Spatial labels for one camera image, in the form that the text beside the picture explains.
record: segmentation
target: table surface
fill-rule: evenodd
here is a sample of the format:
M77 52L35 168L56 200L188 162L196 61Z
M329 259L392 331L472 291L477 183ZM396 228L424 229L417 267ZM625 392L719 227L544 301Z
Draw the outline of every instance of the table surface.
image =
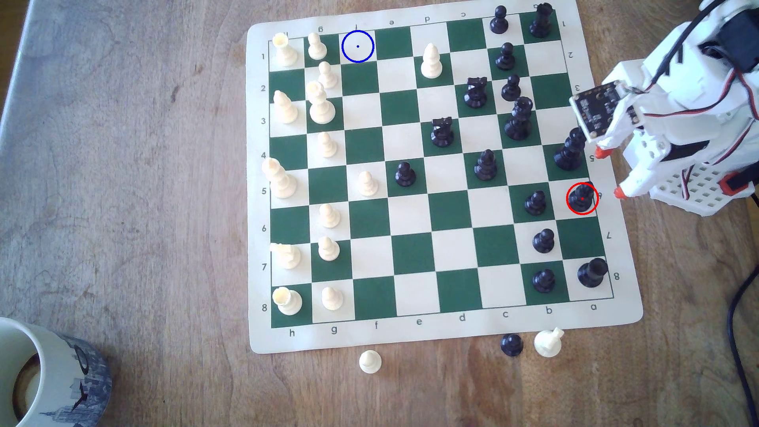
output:
M725 332L757 262L742 202L625 201L643 320L568 331L552 359L495 336L386 344L366 375L365 348L250 350L247 29L423 3L33 1L0 129L0 315L104 352L102 425L745 425ZM596 82L696 7L580 0ZM754 286L735 317L755 390L757 306Z

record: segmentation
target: red circle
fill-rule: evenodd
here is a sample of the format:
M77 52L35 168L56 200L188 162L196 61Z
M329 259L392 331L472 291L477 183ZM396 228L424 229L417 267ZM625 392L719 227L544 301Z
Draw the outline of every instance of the red circle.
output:
M576 210L572 209L572 207L571 207L571 206L569 206L569 193L571 193L571 192L572 192L572 189L573 189L574 187L577 187L577 186L578 186L578 185L580 185L580 184L589 185L589 186L590 186L590 187L593 189L593 191L595 191L595 192L596 192L596 204L595 204L595 206L593 206L593 209L591 209L591 210L589 210L588 212L585 212L585 213L579 213L579 212L577 212ZM578 182L577 184L574 184L572 187L569 187L569 190L567 190L567 207L569 208L569 210L571 210L572 212L576 213L577 215L588 215L588 214L592 214L592 213L593 213L593 211L594 211L594 210L596 210L596 208L598 207L598 202L599 202L599 201L601 201L601 197L598 195L598 190L596 190L596 188L593 186L593 184L591 184L591 183L589 183L589 182Z

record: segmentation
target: coffee mug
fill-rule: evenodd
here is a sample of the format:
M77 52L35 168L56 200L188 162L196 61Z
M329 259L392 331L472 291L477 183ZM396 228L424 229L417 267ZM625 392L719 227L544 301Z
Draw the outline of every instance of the coffee mug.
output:
M111 372L88 342L0 318L0 425L92 427L111 397Z

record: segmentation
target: chessboard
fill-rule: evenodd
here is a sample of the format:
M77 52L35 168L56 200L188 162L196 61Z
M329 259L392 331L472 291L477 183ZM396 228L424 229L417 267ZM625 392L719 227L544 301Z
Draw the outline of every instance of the chessboard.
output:
M496 6L508 11L506 32L490 30ZM575 2L552 2L550 33L536 38L529 26L533 2L475 0L387 11L256 24L247 35L247 211L250 346L256 353L472 337L507 332L627 324L643 315L622 208L609 160L584 148L582 164L566 171L553 156L578 126L569 100L594 87ZM298 54L293 65L276 61L272 38L285 34ZM313 60L309 33L326 57ZM495 65L503 43L514 46L514 68ZM442 74L420 72L428 43L439 51ZM337 84L326 89L335 117L320 125L309 114L305 87L326 61ZM534 111L532 131L515 141L504 132L514 102L500 90L511 74ZM470 77L486 77L481 108L464 102ZM298 110L281 123L273 103L282 91ZM431 142L432 120L452 118L448 147ZM337 145L320 152L327 132ZM483 181L474 167L484 150L497 174ZM262 163L277 159L297 182L287 198L272 196ZM396 183L400 162L416 181ZM374 195L361 194L359 175L370 172ZM568 192L580 182L598 191L590 213L575 213ZM530 215L526 198L546 196L545 211ZM320 206L340 213L331 229ZM543 229L555 233L553 250L532 245ZM318 242L339 247L324 261ZM270 243L293 245L295 268L276 262ZM608 274L583 286L578 268L606 260ZM555 287L533 285L550 269ZM302 306L285 315L272 292L294 290ZM328 310L325 287L343 303Z

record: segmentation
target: blue circle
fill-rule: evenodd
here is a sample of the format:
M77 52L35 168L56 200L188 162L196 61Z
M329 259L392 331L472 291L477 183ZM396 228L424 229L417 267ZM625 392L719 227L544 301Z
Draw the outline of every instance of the blue circle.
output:
M364 34L367 35L367 37L369 37L369 40L372 41L372 51L369 53L369 56L367 56L364 59L361 59L360 61L355 61L354 59L351 59L348 55L345 54L345 39L347 39L348 36L350 36L353 33L364 33ZM345 34L345 37L342 38L342 42L340 43L340 49L342 50L343 56L346 57L346 59L349 60L350 62L356 62L356 63L365 62L366 60L368 60L369 58L371 58L372 55L374 55L374 39L366 31L363 31L363 30L353 30L353 31L351 31L348 34Z

